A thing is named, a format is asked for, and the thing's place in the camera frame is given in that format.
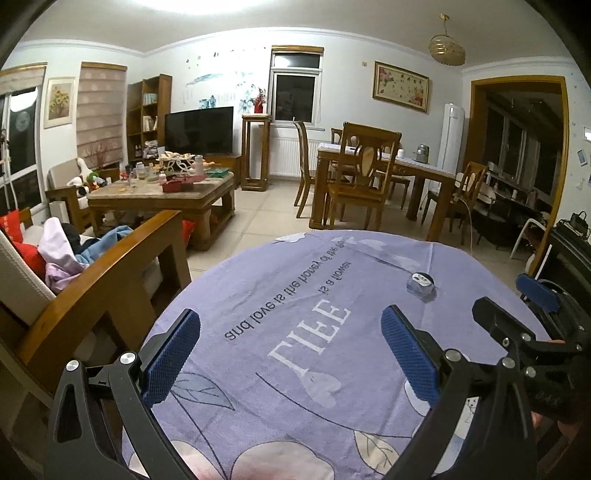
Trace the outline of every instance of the wooden dining chair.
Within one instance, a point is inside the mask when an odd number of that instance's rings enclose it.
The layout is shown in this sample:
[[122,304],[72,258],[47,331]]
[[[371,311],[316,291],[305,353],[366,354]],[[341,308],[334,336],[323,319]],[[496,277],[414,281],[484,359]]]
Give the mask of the wooden dining chair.
[[297,211],[296,218],[300,218],[301,213],[308,200],[308,194],[310,193],[310,186],[316,181],[316,171],[310,170],[310,163],[308,158],[308,135],[306,133],[306,126],[304,122],[294,122],[297,128],[297,136],[300,140],[300,187],[297,190],[296,201],[294,207],[297,207],[298,202],[301,198],[300,208]]
[[[334,182],[328,185],[329,191],[329,216],[330,228],[335,226],[335,213],[337,204],[353,204],[367,208],[365,226],[367,230],[371,213],[375,209],[375,228],[379,230],[382,223],[384,203],[388,197],[388,188],[394,159],[384,160],[384,147],[388,145],[390,150],[397,146],[402,136],[399,132],[391,132],[380,128],[368,127],[367,125],[343,124],[343,137],[340,146],[339,161],[336,165],[336,176]],[[347,141],[355,137],[358,141],[352,153],[346,152]],[[345,183],[343,176],[353,168],[355,180],[352,183]],[[383,171],[385,180],[380,187],[374,187],[376,173]]]
[[[395,145],[394,150],[392,151],[398,151],[399,146],[400,142],[398,143],[398,145]],[[384,147],[384,153],[390,155],[392,151],[390,150],[390,147]],[[379,180],[379,184],[381,185],[381,183],[385,180],[385,173],[378,172],[376,176]],[[402,194],[402,202],[400,203],[400,209],[403,209],[404,203],[406,202],[408,187],[410,186],[410,179],[408,178],[408,176],[405,176],[405,171],[403,167],[399,167],[398,165],[394,164],[394,168],[392,169],[392,175],[390,177],[390,195],[388,195],[388,198],[390,200],[392,199],[392,195],[394,195],[394,188],[398,184],[404,185],[404,193]]]
[[[460,225],[462,226],[462,245],[464,244],[466,229],[470,223],[468,217],[472,215],[472,210],[476,204],[476,199],[478,198],[478,193],[480,192],[480,187],[487,170],[486,165],[473,161],[466,165],[460,185],[456,187],[452,201],[447,209],[446,216],[449,218],[450,232],[453,230],[453,221],[456,218],[460,218]],[[421,218],[421,225],[425,222],[425,217],[427,216],[431,200],[438,202],[439,195],[436,192],[429,190],[427,193],[427,203],[423,211],[423,218]]]
[[[333,145],[340,145],[340,141],[343,138],[343,129],[342,128],[331,128],[330,129],[330,143]],[[347,139],[347,146],[348,147],[356,147],[358,143],[358,139],[353,136],[352,138]]]

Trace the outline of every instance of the stuffed toy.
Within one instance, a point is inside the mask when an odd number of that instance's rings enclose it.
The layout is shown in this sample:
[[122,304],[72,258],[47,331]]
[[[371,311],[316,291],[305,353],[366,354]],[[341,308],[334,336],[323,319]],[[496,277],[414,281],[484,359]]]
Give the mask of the stuffed toy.
[[102,179],[97,172],[89,169],[83,158],[77,158],[76,163],[78,163],[80,169],[80,176],[74,177],[66,185],[76,187],[76,196],[78,198],[84,197],[89,192],[106,185],[106,180]]

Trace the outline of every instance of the wooden dining table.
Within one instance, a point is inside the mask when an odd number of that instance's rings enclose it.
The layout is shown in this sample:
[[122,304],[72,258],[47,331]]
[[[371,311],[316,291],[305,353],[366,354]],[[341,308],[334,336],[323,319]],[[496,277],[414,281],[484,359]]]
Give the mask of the wooden dining table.
[[[346,155],[353,155],[355,149],[347,147]],[[323,223],[324,203],[329,181],[329,169],[333,162],[339,161],[340,145],[321,143],[318,147],[318,163],[316,165],[316,182],[314,184],[314,200],[312,202],[312,214],[310,216],[309,227],[317,230],[327,228]],[[383,160],[389,160],[390,155],[384,153]],[[439,201],[433,213],[431,226],[425,240],[427,242],[438,242],[441,235],[441,229],[447,215],[447,208],[452,200],[452,194],[455,188],[456,176],[453,173],[446,172],[440,168],[429,164],[420,163],[411,158],[395,157],[397,166],[396,174],[403,176],[414,176],[413,192],[408,204],[407,219],[417,220],[418,208],[421,203],[421,196],[425,186],[425,180],[437,181],[441,184],[439,190]]]

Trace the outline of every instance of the blue gripper pad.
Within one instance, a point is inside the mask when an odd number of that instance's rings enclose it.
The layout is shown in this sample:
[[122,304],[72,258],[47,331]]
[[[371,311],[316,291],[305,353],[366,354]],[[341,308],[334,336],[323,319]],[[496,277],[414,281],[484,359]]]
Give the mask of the blue gripper pad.
[[430,355],[442,353],[435,340],[415,330],[396,305],[382,313],[382,335],[416,396],[434,406],[440,396],[439,372]]
[[200,333],[199,315],[185,309],[168,332],[154,335],[142,348],[142,400],[148,408],[164,401]]
[[556,313],[560,308],[556,293],[524,273],[515,279],[515,286],[546,313]]

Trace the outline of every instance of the purple tablecloth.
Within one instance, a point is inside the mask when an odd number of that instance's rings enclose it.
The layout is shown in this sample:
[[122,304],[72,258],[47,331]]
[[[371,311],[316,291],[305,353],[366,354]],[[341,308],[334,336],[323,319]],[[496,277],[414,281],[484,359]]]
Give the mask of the purple tablecloth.
[[[437,287],[424,303],[411,273]],[[504,350],[472,319],[488,296],[546,339],[525,304],[461,250],[387,233],[314,231],[247,250],[192,282],[158,319],[185,308],[201,338],[153,412],[200,480],[377,479],[428,405],[385,343],[381,313],[397,304],[443,349],[496,363]],[[438,471],[453,464],[470,400]],[[129,442],[124,458],[141,471]]]

